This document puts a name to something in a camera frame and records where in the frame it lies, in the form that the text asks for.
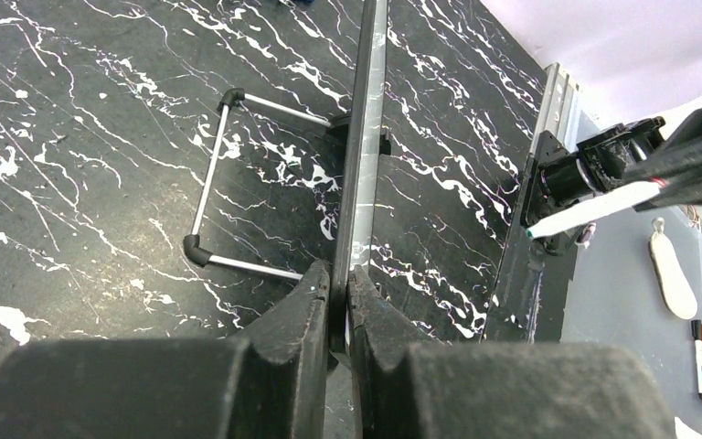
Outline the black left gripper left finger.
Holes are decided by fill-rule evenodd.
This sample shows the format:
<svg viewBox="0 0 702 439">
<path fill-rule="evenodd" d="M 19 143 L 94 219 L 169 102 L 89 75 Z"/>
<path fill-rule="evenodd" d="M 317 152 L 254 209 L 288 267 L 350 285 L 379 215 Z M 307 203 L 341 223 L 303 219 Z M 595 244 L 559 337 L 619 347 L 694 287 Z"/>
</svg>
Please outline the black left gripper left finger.
<svg viewBox="0 0 702 439">
<path fill-rule="evenodd" d="M 330 276 L 222 339 L 66 339 L 0 366 L 0 438 L 318 438 Z"/>
</svg>

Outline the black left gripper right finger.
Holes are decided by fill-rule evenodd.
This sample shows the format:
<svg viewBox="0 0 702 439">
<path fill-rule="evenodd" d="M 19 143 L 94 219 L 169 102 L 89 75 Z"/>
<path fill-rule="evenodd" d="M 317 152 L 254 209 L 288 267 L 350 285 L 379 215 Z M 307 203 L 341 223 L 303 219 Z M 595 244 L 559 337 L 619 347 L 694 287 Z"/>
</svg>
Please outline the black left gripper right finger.
<svg viewBox="0 0 702 439">
<path fill-rule="evenodd" d="M 443 344 L 348 278 L 361 438 L 672 438 L 675 418 L 631 352 L 590 343 Z"/>
</svg>

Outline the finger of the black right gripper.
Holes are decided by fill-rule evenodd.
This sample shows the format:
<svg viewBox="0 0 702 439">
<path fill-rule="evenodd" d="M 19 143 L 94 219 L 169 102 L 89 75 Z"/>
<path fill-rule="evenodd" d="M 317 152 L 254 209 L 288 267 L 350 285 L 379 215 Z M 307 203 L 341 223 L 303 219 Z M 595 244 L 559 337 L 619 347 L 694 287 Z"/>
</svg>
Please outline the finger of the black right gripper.
<svg viewBox="0 0 702 439">
<path fill-rule="evenodd" d="M 625 182 L 702 172 L 702 108 L 683 122 L 644 161 L 626 168 Z"/>
<path fill-rule="evenodd" d="M 669 180 L 658 195 L 633 206 L 633 209 L 642 212 L 679 205 L 702 207 L 702 176 Z"/>
</svg>

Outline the white marker pen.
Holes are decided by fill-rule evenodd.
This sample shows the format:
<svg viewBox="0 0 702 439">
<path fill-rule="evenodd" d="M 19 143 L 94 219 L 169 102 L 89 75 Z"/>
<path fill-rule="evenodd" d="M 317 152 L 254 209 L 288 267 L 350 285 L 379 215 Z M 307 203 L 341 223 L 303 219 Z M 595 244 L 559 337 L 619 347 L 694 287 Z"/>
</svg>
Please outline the white marker pen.
<svg viewBox="0 0 702 439">
<path fill-rule="evenodd" d="M 660 179 L 629 183 L 541 219 L 526 230 L 526 235 L 531 240 L 557 235 L 648 201 L 665 187 Z"/>
</svg>

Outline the white whiteboard black frame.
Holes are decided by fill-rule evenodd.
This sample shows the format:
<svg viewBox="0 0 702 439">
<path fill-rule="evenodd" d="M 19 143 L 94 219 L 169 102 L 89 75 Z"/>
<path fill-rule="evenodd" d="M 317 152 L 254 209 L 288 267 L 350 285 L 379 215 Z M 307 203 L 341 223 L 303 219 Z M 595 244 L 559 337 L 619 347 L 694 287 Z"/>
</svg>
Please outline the white whiteboard black frame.
<svg viewBox="0 0 702 439">
<path fill-rule="evenodd" d="M 388 132 L 383 126 L 383 100 L 387 76 L 388 1 L 364 3 L 357 47 L 352 107 L 349 113 L 326 120 L 307 112 L 272 102 L 242 88 L 227 90 L 218 105 L 219 121 L 207 174 L 191 230 L 183 239 L 184 255 L 194 264 L 209 263 L 263 273 L 298 281 L 298 273 L 261 264 L 230 259 L 200 245 L 200 228 L 219 158 L 226 122 L 231 109 L 240 102 L 253 102 L 276 112 L 323 126 L 345 147 L 342 198 L 340 203 L 335 257 L 328 299 L 329 348 L 345 352 L 352 333 L 348 281 L 351 272 L 368 263 L 372 238 L 378 163 L 390 152 Z"/>
</svg>

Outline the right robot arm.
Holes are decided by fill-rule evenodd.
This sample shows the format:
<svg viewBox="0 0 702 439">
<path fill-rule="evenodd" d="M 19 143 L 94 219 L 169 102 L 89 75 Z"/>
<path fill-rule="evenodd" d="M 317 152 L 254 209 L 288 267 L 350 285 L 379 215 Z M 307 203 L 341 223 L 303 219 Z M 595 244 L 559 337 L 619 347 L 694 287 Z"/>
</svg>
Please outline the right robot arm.
<svg viewBox="0 0 702 439">
<path fill-rule="evenodd" d="M 702 206 L 702 108 L 690 113 L 668 137 L 661 116 L 618 123 L 563 152 L 544 132 L 533 162 L 521 224 L 537 222 L 634 181 L 652 181 L 661 190 L 633 204 L 637 212 L 676 205 Z"/>
</svg>

